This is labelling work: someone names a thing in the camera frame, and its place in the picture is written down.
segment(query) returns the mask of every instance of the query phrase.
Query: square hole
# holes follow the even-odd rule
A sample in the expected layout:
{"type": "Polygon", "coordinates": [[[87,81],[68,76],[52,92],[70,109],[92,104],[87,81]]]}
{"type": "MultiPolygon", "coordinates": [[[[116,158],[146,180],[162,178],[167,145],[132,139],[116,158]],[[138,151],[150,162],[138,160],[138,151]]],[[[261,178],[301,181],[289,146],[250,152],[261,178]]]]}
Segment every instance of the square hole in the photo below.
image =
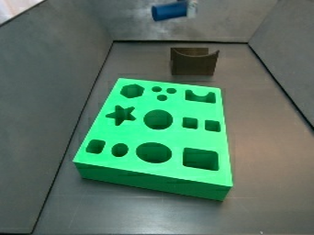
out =
{"type": "Polygon", "coordinates": [[[221,124],[218,121],[206,120],[205,129],[215,132],[221,132],[221,124]]]}
{"type": "Polygon", "coordinates": [[[197,129],[198,126],[199,126],[198,119],[197,118],[191,118],[191,117],[183,117],[183,124],[182,124],[182,126],[186,129],[197,129]]]}
{"type": "Polygon", "coordinates": [[[106,145],[106,141],[103,140],[91,140],[87,147],[86,151],[94,154],[100,154],[103,151],[103,147],[106,145]]]}
{"type": "Polygon", "coordinates": [[[183,165],[186,167],[218,171],[218,153],[215,151],[185,148],[183,165]]]}

